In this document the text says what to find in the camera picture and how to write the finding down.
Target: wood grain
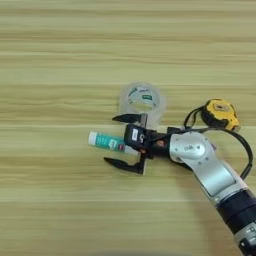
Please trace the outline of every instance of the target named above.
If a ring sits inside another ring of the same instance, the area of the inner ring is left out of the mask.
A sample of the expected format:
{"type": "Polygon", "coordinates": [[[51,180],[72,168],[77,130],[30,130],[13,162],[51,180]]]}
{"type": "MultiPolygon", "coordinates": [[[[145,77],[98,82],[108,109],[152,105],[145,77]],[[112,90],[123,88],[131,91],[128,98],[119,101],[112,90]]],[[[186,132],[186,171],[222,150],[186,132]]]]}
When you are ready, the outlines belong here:
{"type": "MultiPolygon", "coordinates": [[[[118,171],[102,157],[136,159],[87,137],[121,135],[120,90],[148,81],[168,99],[160,130],[226,98],[255,149],[255,27],[255,1],[0,1],[0,255],[240,255],[191,173],[118,171]]],[[[241,172],[241,146],[209,136],[241,172]]]]}

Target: tape measure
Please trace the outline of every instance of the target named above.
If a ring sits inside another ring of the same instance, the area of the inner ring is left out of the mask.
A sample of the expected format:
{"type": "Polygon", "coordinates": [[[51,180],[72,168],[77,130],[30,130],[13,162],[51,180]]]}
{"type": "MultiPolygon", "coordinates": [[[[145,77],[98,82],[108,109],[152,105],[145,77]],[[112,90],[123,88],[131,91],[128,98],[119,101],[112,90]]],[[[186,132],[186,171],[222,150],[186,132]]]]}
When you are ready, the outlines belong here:
{"type": "Polygon", "coordinates": [[[188,114],[184,121],[185,129],[195,125],[197,114],[200,112],[202,120],[209,127],[223,128],[230,131],[238,131],[240,128],[234,106],[223,99],[211,99],[204,106],[196,108],[188,114]],[[188,126],[191,116],[193,116],[192,125],[188,126]]]}

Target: clear tape roll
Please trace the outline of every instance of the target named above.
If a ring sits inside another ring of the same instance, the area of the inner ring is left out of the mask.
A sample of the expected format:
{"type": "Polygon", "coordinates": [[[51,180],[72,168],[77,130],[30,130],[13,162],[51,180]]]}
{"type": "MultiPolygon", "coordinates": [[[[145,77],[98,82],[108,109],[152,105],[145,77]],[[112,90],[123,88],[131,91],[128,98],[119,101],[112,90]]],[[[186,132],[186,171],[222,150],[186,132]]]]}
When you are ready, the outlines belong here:
{"type": "Polygon", "coordinates": [[[147,128],[155,129],[166,108],[165,97],[147,82],[133,82],[121,92],[120,114],[148,114],[147,128]]]}

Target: toothpaste tube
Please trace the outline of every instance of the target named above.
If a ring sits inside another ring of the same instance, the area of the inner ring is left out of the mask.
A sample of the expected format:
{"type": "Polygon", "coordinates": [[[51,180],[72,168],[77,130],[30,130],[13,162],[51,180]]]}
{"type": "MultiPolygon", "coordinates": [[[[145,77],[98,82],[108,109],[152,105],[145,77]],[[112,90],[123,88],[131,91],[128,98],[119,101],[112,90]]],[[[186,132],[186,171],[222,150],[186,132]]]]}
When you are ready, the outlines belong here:
{"type": "Polygon", "coordinates": [[[119,151],[131,155],[139,154],[138,151],[126,146],[122,138],[112,135],[90,132],[88,143],[92,146],[119,151]]]}

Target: black cable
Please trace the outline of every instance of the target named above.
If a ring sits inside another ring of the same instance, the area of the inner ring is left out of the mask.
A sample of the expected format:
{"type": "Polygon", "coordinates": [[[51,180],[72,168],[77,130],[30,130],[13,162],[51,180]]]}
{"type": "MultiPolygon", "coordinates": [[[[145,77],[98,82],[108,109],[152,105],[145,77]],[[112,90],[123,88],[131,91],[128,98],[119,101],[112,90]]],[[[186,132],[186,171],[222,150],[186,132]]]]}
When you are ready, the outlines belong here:
{"type": "Polygon", "coordinates": [[[173,134],[183,134],[183,133],[187,133],[187,132],[205,133],[205,132],[208,132],[208,131],[223,131],[223,132],[226,132],[226,133],[232,135],[233,137],[235,137],[243,145],[243,147],[246,150],[246,153],[248,155],[248,164],[246,165],[246,167],[245,167],[244,171],[242,172],[242,174],[240,175],[240,177],[242,179],[245,179],[248,176],[248,174],[250,173],[252,165],[253,165],[253,152],[252,152],[252,149],[251,149],[249,143],[246,141],[246,139],[242,135],[240,135],[240,134],[238,134],[234,131],[229,131],[229,130],[226,130],[224,128],[217,128],[217,127],[208,127],[208,128],[202,128],[202,129],[186,129],[186,130],[175,131],[175,132],[172,132],[172,133],[167,133],[166,135],[164,135],[160,138],[156,138],[156,139],[151,140],[151,143],[154,143],[158,140],[163,140],[163,139],[169,138],[173,134]]]}
{"type": "Polygon", "coordinates": [[[183,123],[183,126],[184,126],[185,129],[190,129],[190,128],[192,128],[192,127],[195,125],[197,114],[198,114],[200,111],[202,111],[202,109],[203,109],[203,107],[196,108],[196,109],[192,110],[192,111],[187,115],[187,117],[185,118],[184,123],[183,123]],[[190,126],[188,126],[188,122],[189,122],[189,120],[190,120],[192,114],[194,114],[194,115],[193,115],[193,121],[192,121],[192,124],[191,124],[190,126]]]}

